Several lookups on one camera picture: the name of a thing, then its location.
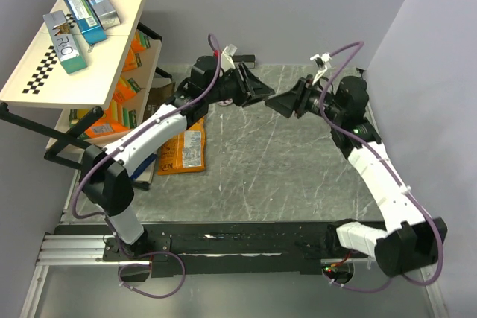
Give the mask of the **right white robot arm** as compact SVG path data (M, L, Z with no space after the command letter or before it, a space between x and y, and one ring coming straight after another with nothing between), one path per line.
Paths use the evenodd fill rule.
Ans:
M325 240L330 255L360 252L374 258L388 277L430 265L441 273L447 226L411 196L411 189L397 173L381 137L366 117L368 101L367 84L360 77L344 77L335 92L312 85L311 78L306 77L265 104L286 118L312 113L327 121L335 146L363 179L381 212L384 229L353 219L330 224Z

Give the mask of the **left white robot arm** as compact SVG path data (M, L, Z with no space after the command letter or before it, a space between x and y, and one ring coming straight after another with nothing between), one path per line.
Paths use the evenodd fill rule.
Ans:
M148 248L148 233L131 207L131 178L139 166L169 139L202 119L209 105L230 99L246 107L274 93L244 63L224 69L219 57L199 57L190 75L146 121L106 147L92 145L85 150L78 190L100 208L129 259L142 258Z

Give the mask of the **black rectangular box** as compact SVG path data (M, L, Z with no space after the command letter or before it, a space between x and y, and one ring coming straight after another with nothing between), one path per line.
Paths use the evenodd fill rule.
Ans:
M232 59L236 65L244 63L249 69L256 67L256 56L254 54L235 54Z

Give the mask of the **pink wavy sponge pad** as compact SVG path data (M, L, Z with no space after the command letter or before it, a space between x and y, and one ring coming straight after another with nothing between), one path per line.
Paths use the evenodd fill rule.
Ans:
M217 102L217 105L219 105L219 106L229 106L232 103L233 103L232 99L226 99L226 100Z

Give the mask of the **orange snack bag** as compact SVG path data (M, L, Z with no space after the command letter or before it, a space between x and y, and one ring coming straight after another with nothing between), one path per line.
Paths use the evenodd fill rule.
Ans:
M183 133L169 139L160 149L157 174L160 176L204 171L206 131L202 117Z

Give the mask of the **brown coffee bag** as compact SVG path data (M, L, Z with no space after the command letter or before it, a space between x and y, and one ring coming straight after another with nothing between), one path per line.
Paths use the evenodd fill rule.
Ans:
M150 118L173 95L174 89L174 83L168 83L161 87L151 87L143 115L144 121Z

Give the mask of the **blue snack bag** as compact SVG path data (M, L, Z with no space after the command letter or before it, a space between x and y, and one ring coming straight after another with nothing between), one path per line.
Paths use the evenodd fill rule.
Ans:
M151 182L157 155L152 153L130 176L136 182Z

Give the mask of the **orange boxes on shelf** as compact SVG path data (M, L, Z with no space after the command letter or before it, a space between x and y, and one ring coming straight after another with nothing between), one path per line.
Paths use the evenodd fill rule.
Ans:
M128 71L133 71L142 66L140 53L150 47L148 36L141 31L136 31L109 107L100 119L79 135L79 139L87 140L109 136L137 126L136 111L128 109L124 103L134 98L141 91L141 87L132 77L125 77L124 75Z

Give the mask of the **beige folding shelf rack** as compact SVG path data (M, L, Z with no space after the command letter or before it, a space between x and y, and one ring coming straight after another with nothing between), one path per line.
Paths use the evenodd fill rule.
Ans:
M162 37L146 0L57 0L1 89L1 119L48 138L45 158L106 146L143 120Z

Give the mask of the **blue carton box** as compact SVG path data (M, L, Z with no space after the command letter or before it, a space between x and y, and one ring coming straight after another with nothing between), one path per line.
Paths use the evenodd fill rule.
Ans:
M64 0L64 2L77 23L81 35L89 45L107 39L98 17L87 0Z

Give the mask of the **silver box near back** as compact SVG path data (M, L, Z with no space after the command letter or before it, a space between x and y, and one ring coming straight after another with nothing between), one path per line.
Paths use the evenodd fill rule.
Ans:
M104 30L121 24L116 9L110 0L87 0Z

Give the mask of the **silver teal box front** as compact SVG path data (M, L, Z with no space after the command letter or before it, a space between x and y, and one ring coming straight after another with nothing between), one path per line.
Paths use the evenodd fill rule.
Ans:
M77 40L63 11L43 15L45 26L51 37L55 53L67 74L83 70L87 67Z

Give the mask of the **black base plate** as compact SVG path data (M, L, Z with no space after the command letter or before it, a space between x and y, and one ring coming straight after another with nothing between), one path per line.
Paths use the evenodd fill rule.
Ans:
M149 264L154 278L176 274L320 275L326 261L350 254L328 233L328 221L148 224L146 244L123 255L114 238L103 260Z

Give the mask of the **aluminium rail frame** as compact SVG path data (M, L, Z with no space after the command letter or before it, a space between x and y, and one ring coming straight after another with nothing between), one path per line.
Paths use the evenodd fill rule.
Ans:
M112 258L106 261L104 253L112 244L106 244L111 235L45 235L35 262L34 274L28 288L19 317L34 317L48 275L53 266L105 266L122 267L128 264L146 265L146 261L131 261L128 258ZM426 287L426 296L431 307L430 317L450 317L443 302L439 285Z

